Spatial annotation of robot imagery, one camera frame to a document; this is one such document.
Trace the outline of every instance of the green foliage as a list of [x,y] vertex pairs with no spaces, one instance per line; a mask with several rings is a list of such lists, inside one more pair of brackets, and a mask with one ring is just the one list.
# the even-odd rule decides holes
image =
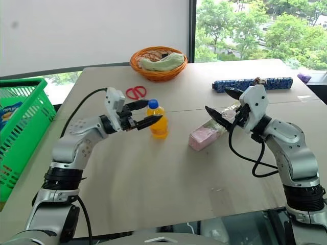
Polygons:
[[75,83],[81,73],[82,73],[81,71],[75,71],[75,72],[66,72],[66,73],[45,75],[45,76],[40,76],[40,77],[42,77],[52,83],[55,83],[57,85],[62,85],[62,84],[68,84],[68,83]]
[[[315,26],[318,17],[327,13],[327,0],[311,4],[308,0],[244,1],[250,3],[249,13],[234,13],[230,2],[236,0],[217,4],[214,0],[203,0],[198,8],[197,62],[216,61],[217,57],[222,61],[238,60],[224,53],[224,49],[231,49],[240,52],[242,60],[279,58],[293,69],[301,66],[327,69],[327,30]],[[272,13],[271,9],[270,17],[275,19],[278,15],[272,25],[266,14]],[[265,34],[263,27],[268,27]],[[259,46],[259,40],[265,41],[265,47]]]
[[271,51],[271,56],[287,60],[298,55],[306,27],[304,20],[293,15],[284,13],[279,16],[266,34],[266,47]]
[[215,62],[217,55],[210,51],[207,47],[195,48],[195,62]]
[[195,62],[214,62],[217,61],[217,55],[211,52],[207,47],[212,43],[212,38],[208,37],[205,29],[197,29],[195,32]]
[[204,28],[206,34],[213,38],[215,52],[217,43],[230,34],[232,16],[232,7],[226,1],[215,4],[214,0],[203,0],[197,10],[197,26]]
[[317,0],[309,5],[307,14],[312,18],[312,25],[316,25],[319,16],[327,12],[327,0]]
[[234,17],[234,41],[238,44],[241,59],[248,59],[250,54],[258,49],[258,40],[263,33],[259,26],[266,22],[266,7],[263,1],[251,4],[250,13],[239,12]]
[[211,44],[213,39],[208,37],[204,28],[197,28],[195,32],[195,48],[201,47],[203,45],[208,46]]
[[252,54],[250,54],[249,60],[262,60],[269,59],[269,52],[267,50],[255,50]]
[[310,27],[305,20],[284,13],[268,29],[266,47],[270,57],[289,63],[296,59],[307,68],[321,69],[327,66],[326,40],[327,32],[322,27]]
[[221,61],[233,61],[233,60],[240,60],[240,58],[235,57],[234,54],[228,55],[225,53],[219,54],[219,60]]

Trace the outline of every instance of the plastic crate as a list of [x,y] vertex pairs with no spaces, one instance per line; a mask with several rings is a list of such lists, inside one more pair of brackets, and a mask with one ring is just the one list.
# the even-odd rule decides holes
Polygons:
[[22,102],[0,131],[0,202],[5,202],[56,112],[42,78],[0,80],[0,108]]

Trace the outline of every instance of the towel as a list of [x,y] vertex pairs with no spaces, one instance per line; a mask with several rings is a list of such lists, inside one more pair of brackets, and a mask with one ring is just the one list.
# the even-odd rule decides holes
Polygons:
[[139,64],[145,70],[167,71],[179,67],[183,62],[184,54],[171,53],[156,62],[147,58],[142,58],[140,59]]

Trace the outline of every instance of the black wire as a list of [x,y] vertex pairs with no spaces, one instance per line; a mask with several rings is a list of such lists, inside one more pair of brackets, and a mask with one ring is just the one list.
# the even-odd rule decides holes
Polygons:
[[97,92],[100,92],[100,91],[107,91],[107,88],[99,88],[97,90],[94,90],[93,92],[89,93],[81,102],[80,104],[76,107],[76,109],[72,112],[71,116],[68,118],[65,126],[63,127],[62,129],[62,132],[61,132],[61,135],[60,135],[60,138],[65,134],[65,131],[70,123],[70,121],[72,120],[73,116],[76,114],[76,112],[78,111],[78,109],[80,109],[81,105],[89,98],[91,97],[93,94],[97,93]]
[[88,243],[89,243],[89,245],[93,245],[91,222],[90,222],[90,218],[88,217],[86,207],[80,197],[77,197],[77,201],[80,203],[81,208],[83,209],[85,219],[86,219],[87,231],[88,231]]
[[270,165],[270,164],[267,164],[267,163],[264,163],[264,162],[261,162],[261,159],[264,155],[264,152],[265,152],[265,146],[264,146],[264,143],[262,142],[262,145],[261,145],[261,152],[260,152],[260,155],[258,157],[257,160],[253,160],[251,158],[248,158],[248,157],[244,157],[242,156],[241,154],[239,154],[232,146],[232,143],[231,143],[231,139],[232,139],[232,135],[233,135],[233,131],[234,131],[234,128],[236,127],[237,123],[239,122],[240,118],[235,118],[234,122],[232,123],[231,127],[230,127],[230,130],[229,130],[229,137],[228,137],[228,145],[229,145],[229,148],[230,150],[235,154],[237,155],[238,157],[244,159],[244,160],[247,160],[247,161],[250,161],[250,162],[254,162],[255,165],[253,166],[253,169],[252,169],[252,174],[253,176],[257,177],[257,178],[263,178],[263,177],[266,177],[266,176],[270,176],[270,175],[274,175],[274,174],[277,174],[278,171],[272,171],[270,173],[267,173],[267,174],[264,174],[264,175],[257,175],[255,173],[255,170],[256,168],[258,167],[258,165],[263,165],[263,166],[267,166],[267,167],[271,167],[271,168],[275,168],[275,169],[278,169],[276,166],[274,165]]
[[261,142],[261,151],[260,151],[260,155],[256,161],[256,163],[254,164],[253,166],[253,169],[252,169],[252,175],[257,177],[257,178],[264,178],[264,177],[268,177],[268,176],[271,176],[271,175],[274,175],[274,174],[277,174],[278,173],[278,170],[275,170],[275,171],[272,171],[270,173],[267,173],[267,174],[263,174],[263,175],[257,175],[255,173],[256,171],[256,168],[258,167],[258,165],[260,164],[260,161],[262,159],[262,157],[264,156],[264,153],[265,153],[265,143],[264,142]]

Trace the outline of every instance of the purple object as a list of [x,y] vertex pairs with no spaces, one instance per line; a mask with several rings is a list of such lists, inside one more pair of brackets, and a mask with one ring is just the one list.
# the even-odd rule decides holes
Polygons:
[[299,73],[297,77],[300,78],[300,80],[304,83],[307,83],[311,79],[310,75],[304,75],[302,73]]

